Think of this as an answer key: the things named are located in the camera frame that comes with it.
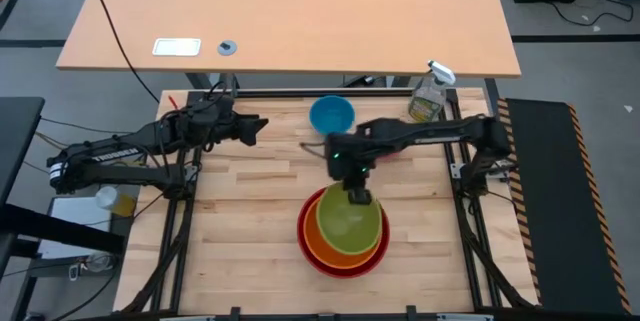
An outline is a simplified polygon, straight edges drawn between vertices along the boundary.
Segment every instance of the orange bowl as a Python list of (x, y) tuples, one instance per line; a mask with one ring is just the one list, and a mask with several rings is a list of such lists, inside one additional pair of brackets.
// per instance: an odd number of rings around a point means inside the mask
[(384, 254), (387, 252), (387, 248), (389, 247), (391, 231), (389, 227), (389, 220), (387, 219), (387, 215), (385, 214), (384, 209), (381, 209), (382, 235), (380, 236), (380, 246), (378, 247), (376, 253), (373, 256), (371, 256), (371, 258), (367, 260), (367, 262), (365, 262), (364, 264), (358, 267), (354, 267), (352, 269), (346, 270), (346, 269), (337, 269), (334, 267), (329, 267), (313, 256), (303, 236), (304, 224), (302, 221), (304, 219), (304, 215), (308, 213), (309, 208), (311, 207), (311, 204), (313, 203), (313, 201), (315, 201), (316, 199), (319, 199), (322, 196), (323, 192), (324, 192), (324, 189), (320, 189), (315, 194), (313, 194), (304, 203), (304, 205), (302, 206), (302, 210), (300, 211), (300, 215), (298, 216), (298, 224), (297, 224), (298, 246), (300, 246), (300, 250), (302, 251), (302, 254), (307, 259), (307, 261), (309, 261), (309, 264), (311, 264), (311, 266), (313, 266), (316, 270), (318, 270), (319, 272), (327, 276), (340, 278), (340, 279), (347, 279), (347, 278), (362, 276), (368, 273), (369, 271), (373, 270), (378, 265), (378, 263), (380, 263), (380, 261), (382, 261), (382, 258), (384, 257)]
[(309, 250), (313, 256), (325, 265), (337, 269), (352, 269), (367, 262), (371, 256), (376, 253), (378, 247), (380, 247), (380, 236), (378, 236), (378, 241), (375, 246), (359, 255), (345, 255), (337, 251), (331, 247), (327, 241), (325, 241), (324, 237), (322, 237), (322, 233), (320, 232), (320, 228), (318, 227), (318, 223), (314, 217), (320, 199), (322, 199), (322, 197), (318, 197), (313, 200), (311, 207), (305, 213), (302, 221), (304, 224), (304, 241), (307, 246), (309, 246)]

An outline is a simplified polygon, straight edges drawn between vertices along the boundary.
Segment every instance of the blue bowl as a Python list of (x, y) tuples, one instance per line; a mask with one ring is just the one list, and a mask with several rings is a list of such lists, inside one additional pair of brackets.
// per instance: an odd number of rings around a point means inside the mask
[(309, 111), (311, 125), (322, 135), (347, 132), (355, 118), (356, 112), (351, 103), (340, 96), (321, 97), (313, 103)]

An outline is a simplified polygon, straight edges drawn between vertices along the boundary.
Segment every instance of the white spray nozzle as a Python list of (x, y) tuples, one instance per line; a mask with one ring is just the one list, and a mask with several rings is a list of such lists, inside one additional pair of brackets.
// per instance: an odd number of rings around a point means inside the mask
[(431, 67), (431, 71), (433, 71), (433, 74), (436, 76), (438, 81), (446, 83), (447, 85), (453, 85), (456, 83), (456, 75), (448, 67), (445, 67), (433, 60), (430, 60), (428, 65)]

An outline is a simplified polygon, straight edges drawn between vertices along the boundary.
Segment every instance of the wooden tabletop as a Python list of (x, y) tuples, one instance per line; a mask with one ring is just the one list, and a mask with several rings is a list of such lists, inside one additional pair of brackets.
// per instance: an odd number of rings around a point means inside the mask
[[(464, 77), (520, 75), (500, 0), (105, 0), (132, 64), (184, 72), (422, 74), (430, 59)], [(158, 57), (158, 38), (202, 40)], [(232, 56), (218, 45), (232, 40)], [(86, 0), (62, 69), (127, 69), (98, 0)]]
[[(171, 109), (168, 95), (179, 105), (186, 102), (187, 92), (165, 91), (158, 115)], [(487, 112), (482, 89), (459, 89), (459, 96), (463, 116)], [(296, 242), (296, 218), (314, 191), (333, 182), (324, 160), (298, 147), (300, 141), (318, 140), (307, 116), (313, 101), (236, 101), (237, 112), (258, 113), (269, 124), (258, 134), (256, 146), (227, 141), (203, 157), (180, 313), (228, 314), (232, 306), (247, 314), (402, 313), (411, 304), (419, 312), (471, 311), (442, 145), (408, 148), (371, 172), (367, 185), (388, 214), (391, 243), (370, 274), (338, 280), (307, 263)], [(404, 97), (357, 97), (351, 102), (358, 123), (382, 116), (408, 119)], [(490, 189), (509, 195), (507, 185), (497, 181), (490, 182)], [(158, 192), (144, 188), (138, 208)], [(491, 195), (481, 202), (496, 264), (535, 302), (512, 204)], [(154, 269), (166, 211), (167, 202), (157, 202), (133, 224), (116, 310), (132, 300)], [(169, 276), (164, 306), (171, 281)], [(481, 284), (488, 304), (483, 277)]]

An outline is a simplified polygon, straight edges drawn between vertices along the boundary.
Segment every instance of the black mat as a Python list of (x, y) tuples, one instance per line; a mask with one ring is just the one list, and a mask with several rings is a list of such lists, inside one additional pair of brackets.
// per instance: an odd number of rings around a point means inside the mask
[(575, 110), (507, 99), (498, 112), (519, 165), (510, 186), (543, 308), (631, 312)]
[(0, 97), (0, 206), (7, 201), (43, 106), (40, 97)]

